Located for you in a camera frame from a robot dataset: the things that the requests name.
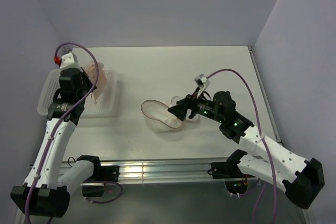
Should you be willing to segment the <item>pink bra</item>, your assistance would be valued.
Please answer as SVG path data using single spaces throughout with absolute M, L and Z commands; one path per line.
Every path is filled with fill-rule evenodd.
M 98 74 L 96 71 L 96 64 L 93 61 L 90 61 L 85 67 L 84 70 L 88 75 L 92 84 L 96 83 L 96 88 L 91 93 L 91 97 L 94 100 L 94 103 L 97 104 L 99 97 L 103 94 L 106 85 L 107 85 L 107 77 L 104 72 L 104 64 L 101 62 L 97 62 L 98 64 Z

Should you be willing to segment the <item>white bra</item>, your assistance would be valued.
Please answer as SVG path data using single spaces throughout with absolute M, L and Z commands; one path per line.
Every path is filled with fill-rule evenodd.
M 182 121 L 168 112 L 168 108 L 164 103 L 154 103 L 151 107 L 153 125 L 158 132 L 177 130 L 182 126 Z

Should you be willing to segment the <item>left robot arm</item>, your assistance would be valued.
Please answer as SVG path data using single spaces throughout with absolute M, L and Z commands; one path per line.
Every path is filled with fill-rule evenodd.
M 71 194 L 85 181 L 102 176 L 100 159 L 82 155 L 59 176 L 62 159 L 94 86 L 81 67 L 60 72 L 59 89 L 48 108 L 46 132 L 37 158 L 23 185 L 14 186 L 10 197 L 30 222 L 31 216 L 62 217 Z

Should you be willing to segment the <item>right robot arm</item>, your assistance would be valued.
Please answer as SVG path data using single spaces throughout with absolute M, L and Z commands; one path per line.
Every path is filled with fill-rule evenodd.
M 187 95 L 168 111 L 184 121 L 187 116 L 204 116 L 219 123 L 219 130 L 238 144 L 224 162 L 213 162 L 208 173 L 214 179 L 238 178 L 244 175 L 276 185 L 297 207 L 308 209 L 324 187 L 322 164 L 307 160 L 284 148 L 236 111 L 228 91 L 215 93 L 212 100 Z

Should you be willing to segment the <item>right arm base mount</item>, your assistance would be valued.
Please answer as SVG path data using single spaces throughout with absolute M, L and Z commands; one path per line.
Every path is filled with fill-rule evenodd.
M 246 195 L 259 183 L 257 180 L 254 186 L 249 186 L 248 179 L 253 176 L 242 173 L 237 164 L 230 162 L 212 162 L 207 174 L 212 179 L 223 179 L 226 191 L 231 197 Z

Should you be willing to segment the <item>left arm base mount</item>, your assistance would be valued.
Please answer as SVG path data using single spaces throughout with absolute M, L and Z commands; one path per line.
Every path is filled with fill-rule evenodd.
M 118 182 L 120 166 L 101 166 L 99 173 L 95 177 L 90 177 L 85 180 L 82 186 L 82 195 L 86 198 L 98 198 L 103 196 L 107 189 L 107 184 L 97 183 Z

